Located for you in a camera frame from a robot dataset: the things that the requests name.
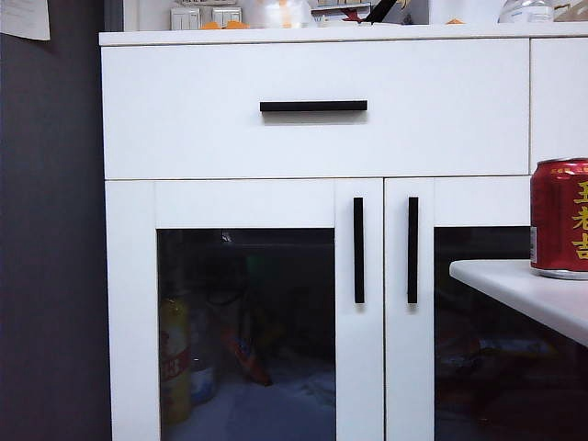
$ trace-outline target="black object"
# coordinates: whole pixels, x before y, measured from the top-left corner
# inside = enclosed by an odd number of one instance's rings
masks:
[[[408,302],[418,300],[419,198],[408,198]]]
[[[353,198],[353,245],[356,268],[356,303],[365,303],[364,292],[364,199]]]
[[[369,15],[364,18],[364,22],[367,23],[381,23],[386,15],[390,12],[392,7],[396,5],[397,0],[382,0],[379,2],[374,10],[369,13]]]
[[[368,102],[357,101],[262,101],[260,112],[328,112],[368,110]]]

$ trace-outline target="soda can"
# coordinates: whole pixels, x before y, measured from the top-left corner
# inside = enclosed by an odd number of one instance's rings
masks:
[[[588,280],[588,158],[538,163],[531,178],[531,266]]]

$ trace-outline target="dark gray wall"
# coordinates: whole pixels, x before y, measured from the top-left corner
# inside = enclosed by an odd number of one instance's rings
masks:
[[[100,1],[0,37],[0,439],[108,440]]]

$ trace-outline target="black handle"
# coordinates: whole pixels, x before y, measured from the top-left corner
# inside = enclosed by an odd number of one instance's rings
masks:
[[[408,302],[418,301],[419,198],[408,198]]]
[[[368,110],[368,102],[358,101],[262,101],[260,112],[333,112]]]
[[[364,199],[353,198],[353,246],[356,267],[356,303],[365,303],[364,292]]]

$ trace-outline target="plastic bottle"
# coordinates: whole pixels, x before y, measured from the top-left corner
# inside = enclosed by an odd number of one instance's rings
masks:
[[[160,364],[162,417],[164,424],[186,420],[190,402],[190,354],[188,307],[175,293],[162,299],[160,306]]]
[[[549,23],[553,21],[551,0],[508,0],[501,11],[499,23]]]

